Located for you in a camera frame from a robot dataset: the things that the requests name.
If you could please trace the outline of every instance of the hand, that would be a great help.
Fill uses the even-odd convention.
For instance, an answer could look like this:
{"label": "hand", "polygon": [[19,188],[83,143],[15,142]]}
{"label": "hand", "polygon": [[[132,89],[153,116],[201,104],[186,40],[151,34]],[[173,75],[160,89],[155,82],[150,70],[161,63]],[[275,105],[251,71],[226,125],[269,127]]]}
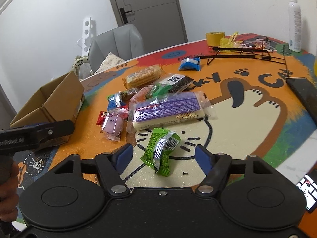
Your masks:
{"label": "hand", "polygon": [[0,185],[0,219],[4,222],[15,221],[18,217],[19,196],[16,193],[18,187],[19,167],[17,163],[12,164],[11,175],[6,183]]}

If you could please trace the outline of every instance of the orange wrapped snack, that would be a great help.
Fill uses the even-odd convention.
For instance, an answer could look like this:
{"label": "orange wrapped snack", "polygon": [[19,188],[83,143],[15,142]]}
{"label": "orange wrapped snack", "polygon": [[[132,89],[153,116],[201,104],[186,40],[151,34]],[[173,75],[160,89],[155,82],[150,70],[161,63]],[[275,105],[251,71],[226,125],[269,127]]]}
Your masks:
{"label": "orange wrapped snack", "polygon": [[161,77],[164,73],[165,72],[159,65],[153,65],[150,67],[144,67],[142,70],[132,73],[122,80],[125,88],[131,89],[134,87],[144,86],[145,84],[150,84]]}
{"label": "orange wrapped snack", "polygon": [[131,99],[130,99],[130,103],[139,103],[142,102],[144,100],[146,100],[147,98],[145,97],[147,93],[150,92],[150,90],[152,89],[152,85],[150,86],[146,86],[143,89],[141,89],[139,92],[137,92],[137,94],[135,94]]}

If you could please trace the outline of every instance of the painted tabletop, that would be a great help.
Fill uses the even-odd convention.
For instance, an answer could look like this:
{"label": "painted tabletop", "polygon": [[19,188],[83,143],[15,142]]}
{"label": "painted tabletop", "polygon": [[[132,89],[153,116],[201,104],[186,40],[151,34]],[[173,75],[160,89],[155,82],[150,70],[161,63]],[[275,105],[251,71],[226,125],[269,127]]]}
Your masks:
{"label": "painted tabletop", "polygon": [[[238,39],[248,41],[261,37],[257,34],[243,34]],[[292,52],[287,44],[270,40],[277,50],[272,53],[275,57],[283,59],[284,46],[291,77],[306,77],[316,85],[317,78],[313,74],[315,56],[305,51]],[[86,100],[69,142],[41,153],[23,151],[15,154],[14,159],[20,167],[18,192],[23,192],[70,154],[79,154],[82,159],[89,159],[103,152],[112,152],[125,143],[134,146],[133,159],[121,175],[129,187],[186,187],[199,184],[205,174],[195,161],[194,150],[197,144],[204,145],[212,153],[224,152],[236,159],[256,154],[275,168],[281,168],[287,159],[285,163],[288,162],[288,165],[284,165],[281,172],[287,175],[287,167],[295,167],[296,170],[296,166],[292,166],[296,162],[290,159],[313,134],[316,126],[287,87],[285,65],[269,61],[219,58],[208,66],[207,60],[202,60],[201,71],[182,72],[194,79],[190,87],[193,92],[203,91],[210,99],[217,119],[206,117],[168,126],[177,131],[182,139],[180,146],[171,154],[172,171],[169,177],[155,175],[140,160],[151,136],[151,129],[134,134],[123,132],[120,142],[107,140],[100,133],[100,127],[96,125],[98,115],[107,109],[108,95],[125,90],[122,78],[155,64],[161,65],[167,73],[180,73],[178,67],[184,58],[213,53],[205,40],[182,44],[130,60],[83,80]],[[308,171],[314,163],[311,161],[310,166],[301,171]],[[305,172],[296,174],[301,175],[298,176],[300,179]],[[94,175],[84,177],[95,181]]]}

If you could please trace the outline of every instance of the silver screw head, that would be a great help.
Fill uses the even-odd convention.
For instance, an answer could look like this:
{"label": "silver screw head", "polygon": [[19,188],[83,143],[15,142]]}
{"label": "silver screw head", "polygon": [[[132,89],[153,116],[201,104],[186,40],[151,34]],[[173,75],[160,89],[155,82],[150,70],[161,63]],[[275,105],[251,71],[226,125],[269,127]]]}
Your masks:
{"label": "silver screw head", "polygon": [[166,196],[167,195],[167,191],[159,191],[159,195],[160,196]]}
{"label": "silver screw head", "polygon": [[198,191],[201,193],[212,193],[214,188],[209,185],[202,185],[198,187]]}
{"label": "silver screw head", "polygon": [[112,186],[111,188],[112,192],[114,193],[123,193],[126,191],[126,186],[123,186],[123,185],[115,185],[115,186]]}

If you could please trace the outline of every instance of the bottle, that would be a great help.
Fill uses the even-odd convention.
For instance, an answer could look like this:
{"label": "bottle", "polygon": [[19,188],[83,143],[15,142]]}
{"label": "bottle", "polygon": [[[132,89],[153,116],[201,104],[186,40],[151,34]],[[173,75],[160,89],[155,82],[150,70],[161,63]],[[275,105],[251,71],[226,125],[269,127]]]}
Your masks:
{"label": "bottle", "polygon": [[297,0],[291,0],[288,4],[289,15],[289,49],[294,52],[301,51],[302,39],[302,15],[301,7]]}

